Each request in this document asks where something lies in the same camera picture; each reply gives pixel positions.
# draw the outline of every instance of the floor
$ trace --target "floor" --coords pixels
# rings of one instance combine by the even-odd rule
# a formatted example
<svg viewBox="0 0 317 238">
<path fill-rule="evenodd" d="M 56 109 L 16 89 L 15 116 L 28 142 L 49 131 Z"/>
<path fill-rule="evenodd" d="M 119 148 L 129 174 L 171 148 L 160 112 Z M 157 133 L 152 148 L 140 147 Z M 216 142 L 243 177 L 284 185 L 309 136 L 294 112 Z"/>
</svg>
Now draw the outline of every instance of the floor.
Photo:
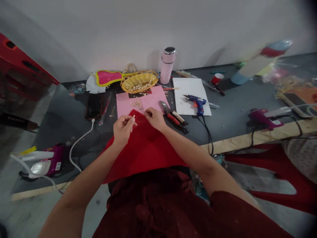
<svg viewBox="0 0 317 238">
<path fill-rule="evenodd" d="M 41 124 L 56 89 L 50 86 L 37 103 L 23 102 L 14 108 L 14 114 Z M 11 151 L 21 152 L 32 146 L 36 134 L 16 128 L 0 128 L 0 223 L 8 230 L 9 237 L 37 237 L 51 209 L 60 198 L 52 192 L 41 196 L 12 202 L 11 189 L 18 178 L 21 166 L 9 159 Z M 245 189 L 295 193 L 284 180 L 277 180 L 264 169 L 228 162 L 229 172 Z M 106 211 L 110 196 L 107 185 L 102 185 L 88 205 L 82 237 L 91 237 Z M 305 237 L 316 217 L 298 210 L 257 199 L 262 211 L 294 237 Z"/>
</svg>

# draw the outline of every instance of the blue glue gun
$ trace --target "blue glue gun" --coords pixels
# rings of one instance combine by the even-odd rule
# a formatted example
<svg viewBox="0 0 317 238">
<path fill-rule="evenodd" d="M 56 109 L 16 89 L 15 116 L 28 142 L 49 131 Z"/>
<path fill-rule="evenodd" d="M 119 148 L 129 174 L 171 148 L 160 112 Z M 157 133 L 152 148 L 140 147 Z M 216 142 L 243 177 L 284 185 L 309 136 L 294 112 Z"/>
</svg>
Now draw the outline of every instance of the blue glue gun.
<svg viewBox="0 0 317 238">
<path fill-rule="evenodd" d="M 207 102 L 205 99 L 201 99 L 193 95 L 183 95 L 183 96 L 186 97 L 187 100 L 194 102 L 194 107 L 198 108 L 198 111 L 197 111 L 198 116 L 202 116 L 204 114 L 203 105 L 205 105 Z"/>
</svg>

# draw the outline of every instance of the white paper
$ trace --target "white paper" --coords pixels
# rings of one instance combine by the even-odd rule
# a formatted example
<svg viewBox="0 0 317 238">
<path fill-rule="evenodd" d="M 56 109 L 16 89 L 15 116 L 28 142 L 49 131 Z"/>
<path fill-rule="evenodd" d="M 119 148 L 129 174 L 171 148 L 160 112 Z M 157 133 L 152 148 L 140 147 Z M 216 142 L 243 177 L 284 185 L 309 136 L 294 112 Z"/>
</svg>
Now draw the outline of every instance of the white paper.
<svg viewBox="0 0 317 238">
<path fill-rule="evenodd" d="M 176 111 L 180 115 L 197 115 L 197 107 L 194 107 L 194 102 L 187 101 L 183 95 L 193 95 L 201 99 L 207 100 L 206 91 L 198 78 L 173 78 L 175 88 L 175 104 Z M 208 104 L 203 106 L 204 116 L 211 116 L 210 107 Z"/>
</svg>

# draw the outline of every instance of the thermos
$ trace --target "thermos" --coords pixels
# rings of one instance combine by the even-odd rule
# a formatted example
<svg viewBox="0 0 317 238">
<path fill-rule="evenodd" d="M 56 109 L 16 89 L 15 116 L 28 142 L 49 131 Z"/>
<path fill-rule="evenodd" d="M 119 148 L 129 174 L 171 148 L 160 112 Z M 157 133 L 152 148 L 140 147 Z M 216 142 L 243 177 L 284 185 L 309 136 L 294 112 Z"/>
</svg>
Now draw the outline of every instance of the thermos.
<svg viewBox="0 0 317 238">
<path fill-rule="evenodd" d="M 171 79 L 172 69 L 175 62 L 176 50 L 174 47 L 165 48 L 161 55 L 162 66 L 159 82 L 161 84 L 168 84 Z"/>
<path fill-rule="evenodd" d="M 256 57 L 248 61 L 231 77 L 231 82 L 241 85 L 248 82 L 255 74 L 269 65 L 275 58 L 285 54 L 291 47 L 291 40 L 277 41 L 267 44 Z"/>
</svg>

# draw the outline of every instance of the gray tabletop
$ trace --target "gray tabletop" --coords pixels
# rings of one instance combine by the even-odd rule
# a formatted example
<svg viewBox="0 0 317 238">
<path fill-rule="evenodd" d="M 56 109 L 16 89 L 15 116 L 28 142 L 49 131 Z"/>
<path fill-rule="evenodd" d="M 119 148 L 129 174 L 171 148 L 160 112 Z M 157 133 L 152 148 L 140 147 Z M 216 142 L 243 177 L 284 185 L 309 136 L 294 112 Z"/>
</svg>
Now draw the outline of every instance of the gray tabletop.
<svg viewBox="0 0 317 238">
<path fill-rule="evenodd" d="M 294 63 L 297 61 L 302 64 L 302 67 L 305 67 L 312 62 L 312 57 L 314 58 L 314 62 L 316 62 L 317 57 L 315 54 L 288 57 L 285 62 Z M 285 105 L 282 101 L 274 98 L 276 89 L 270 83 L 264 84 L 260 80 L 249 81 L 241 86 L 231 83 L 230 77 L 238 70 L 235 65 L 213 66 L 189 69 L 186 71 L 202 80 L 209 81 L 213 77 L 213 74 L 210 74 L 210 72 L 214 70 L 226 72 L 225 78 L 218 84 L 226 96 L 222 97 L 217 92 L 205 87 L 207 100 L 220 106 L 220 108 L 212 110 L 211 117 L 205 117 L 213 142 L 250 133 L 250 130 L 256 125 L 254 122 L 251 122 L 248 117 L 251 109 L 265 108 L 274 110 Z M 74 83 L 67 83 L 64 84 L 64 86 L 69 87 L 72 84 Z M 40 130 L 34 141 L 34 145 L 37 146 L 38 150 L 43 150 L 57 143 L 74 142 L 74 140 L 77 140 L 91 128 L 91 122 L 85 119 L 85 109 L 89 94 L 86 92 L 81 95 L 76 95 L 76 97 L 73 98 L 69 95 L 68 89 L 64 86 L 58 86 L 40 125 Z M 78 142 L 73 149 L 72 158 L 74 161 L 77 161 L 82 169 L 86 168 L 98 157 L 113 135 L 112 127 L 117 119 L 115 93 L 122 93 L 123 90 L 120 88 L 120 83 L 112 84 L 110 90 L 113 90 L 114 94 L 110 101 L 104 125 L 99 127 L 99 120 L 96 120 L 93 131 L 89 133 L 84 140 Z M 108 95 L 109 91 L 103 93 L 104 104 Z M 170 102 L 171 109 L 175 109 L 175 104 L 171 104 L 172 101 L 174 102 L 173 92 L 169 92 L 168 101 Z M 113 113 L 114 117 L 110 118 L 109 115 L 113 107 L 115 108 Z M 197 117 L 183 116 L 183 118 L 189 123 L 189 125 L 186 126 L 189 133 L 184 136 L 198 145 L 207 144 L 207 131 Z M 179 131 L 170 120 L 165 120 L 168 126 Z M 291 118 L 283 118 L 282 121 L 287 123 L 291 121 Z M 53 177 L 56 184 L 72 181 L 79 173 L 69 162 L 69 150 L 70 147 L 66 147 L 62 169 Z M 42 178 L 33 182 L 18 179 L 12 189 L 12 193 L 48 186 L 51 186 L 51 183 Z"/>
</svg>

